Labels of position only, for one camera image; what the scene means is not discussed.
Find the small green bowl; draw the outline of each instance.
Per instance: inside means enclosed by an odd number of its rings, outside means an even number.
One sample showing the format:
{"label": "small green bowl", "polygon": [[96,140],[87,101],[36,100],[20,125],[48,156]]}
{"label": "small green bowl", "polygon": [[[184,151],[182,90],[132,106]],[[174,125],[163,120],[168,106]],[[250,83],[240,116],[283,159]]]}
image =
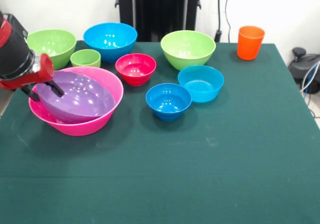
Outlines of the small green bowl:
{"label": "small green bowl", "polygon": [[195,65],[204,65],[216,49],[215,41],[195,30],[178,30],[165,35],[161,48],[169,63],[179,71]]}
{"label": "small green bowl", "polygon": [[30,49],[36,53],[46,53],[53,62],[55,70],[64,68],[76,48],[77,39],[69,31],[47,29],[31,33],[27,37]]}
{"label": "small green bowl", "polygon": [[101,55],[96,50],[83,49],[73,53],[70,57],[73,67],[96,67],[101,65]]}

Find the purple bowl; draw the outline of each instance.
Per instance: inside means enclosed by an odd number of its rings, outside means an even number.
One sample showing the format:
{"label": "purple bowl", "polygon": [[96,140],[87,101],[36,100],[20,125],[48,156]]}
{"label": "purple bowl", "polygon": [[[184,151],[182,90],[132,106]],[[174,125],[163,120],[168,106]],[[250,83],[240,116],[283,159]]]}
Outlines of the purple bowl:
{"label": "purple bowl", "polygon": [[85,75],[55,71],[53,80],[64,91],[62,97],[58,97],[43,83],[37,84],[36,90],[45,109],[65,124],[92,121],[115,106],[109,90]]}

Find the white wall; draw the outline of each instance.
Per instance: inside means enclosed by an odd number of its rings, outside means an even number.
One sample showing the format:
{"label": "white wall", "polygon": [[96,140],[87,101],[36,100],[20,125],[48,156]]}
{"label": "white wall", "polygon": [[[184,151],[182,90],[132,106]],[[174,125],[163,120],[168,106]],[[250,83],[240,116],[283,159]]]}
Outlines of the white wall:
{"label": "white wall", "polygon": [[115,0],[0,0],[0,10],[13,13],[30,33],[61,28],[79,40],[95,24],[120,21]]}
{"label": "white wall", "polygon": [[[201,0],[197,12],[198,31],[215,36],[218,28],[218,0]],[[228,41],[225,0],[221,0],[222,42]],[[265,30],[265,43],[275,43],[286,63],[292,60],[292,48],[320,53],[320,0],[229,0],[230,40],[238,41],[241,26],[254,25]]]}
{"label": "white wall", "polygon": [[[218,28],[217,0],[201,0],[196,29],[215,36]],[[97,23],[118,22],[115,0],[0,0],[0,9],[13,13],[29,32],[63,28],[82,39],[84,31]],[[222,42],[227,41],[228,26],[222,8]],[[320,53],[319,0],[229,0],[228,18],[231,42],[237,42],[238,29],[257,25],[266,32],[264,42],[275,43],[285,62],[291,49],[301,46],[308,53]]]}

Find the plastic bowl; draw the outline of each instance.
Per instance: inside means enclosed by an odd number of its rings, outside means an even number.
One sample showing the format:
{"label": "plastic bowl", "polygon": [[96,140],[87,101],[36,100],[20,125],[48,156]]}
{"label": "plastic bowl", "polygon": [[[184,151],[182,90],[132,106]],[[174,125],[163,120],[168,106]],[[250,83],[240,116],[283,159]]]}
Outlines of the plastic bowl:
{"label": "plastic bowl", "polygon": [[195,30],[178,30],[165,35],[161,48],[166,59],[177,70],[204,65],[216,49],[215,41]]}
{"label": "plastic bowl", "polygon": [[163,83],[150,88],[145,100],[158,118],[171,122],[188,109],[192,98],[188,90],[181,85]]}
{"label": "plastic bowl", "polygon": [[101,60],[114,63],[131,52],[137,31],[130,25],[120,22],[107,22],[90,27],[83,35],[84,42],[101,54]]}
{"label": "plastic bowl", "polygon": [[30,49],[36,53],[46,53],[55,70],[64,68],[76,48],[77,39],[69,31],[61,29],[40,30],[27,37]]}
{"label": "plastic bowl", "polygon": [[103,116],[115,105],[109,90],[95,80],[70,71],[55,71],[54,82],[64,91],[58,97],[51,87],[37,84],[46,110],[65,124],[85,123]]}
{"label": "plastic bowl", "polygon": [[217,97],[225,79],[220,71],[207,65],[194,65],[181,70],[179,84],[185,87],[196,103],[210,102]]}
{"label": "plastic bowl", "polygon": [[100,83],[104,88],[110,91],[114,99],[114,107],[108,113],[97,119],[79,124],[62,123],[49,114],[42,102],[35,102],[29,98],[29,107],[31,111],[42,121],[48,123],[50,126],[54,127],[61,133],[69,136],[86,136],[99,131],[106,125],[109,118],[112,116],[115,109],[122,100],[124,88],[121,80],[112,72],[98,67],[78,66],[66,68],[64,69],[64,71],[86,75],[87,77],[90,77]]}
{"label": "plastic bowl", "polygon": [[101,66],[101,55],[96,50],[83,49],[73,53],[70,57],[73,67],[96,67]]}
{"label": "plastic bowl", "polygon": [[115,69],[131,86],[145,84],[155,72],[157,63],[151,56],[141,53],[127,54],[115,63]]}

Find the small blue bowl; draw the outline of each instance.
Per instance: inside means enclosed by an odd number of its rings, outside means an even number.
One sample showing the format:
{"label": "small blue bowl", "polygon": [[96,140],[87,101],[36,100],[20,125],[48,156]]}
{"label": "small blue bowl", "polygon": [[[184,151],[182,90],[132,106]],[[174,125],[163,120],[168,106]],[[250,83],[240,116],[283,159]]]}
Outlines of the small blue bowl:
{"label": "small blue bowl", "polygon": [[193,65],[182,69],[178,81],[186,88],[195,103],[206,103],[215,99],[225,79],[220,71],[207,65]]}
{"label": "small blue bowl", "polygon": [[103,62],[114,63],[131,52],[137,37],[136,29],[130,25],[107,22],[90,27],[85,31],[83,40],[100,53]]}
{"label": "small blue bowl", "polygon": [[171,122],[180,117],[191,104],[191,95],[184,87],[163,83],[155,85],[145,95],[146,103],[162,121]]}

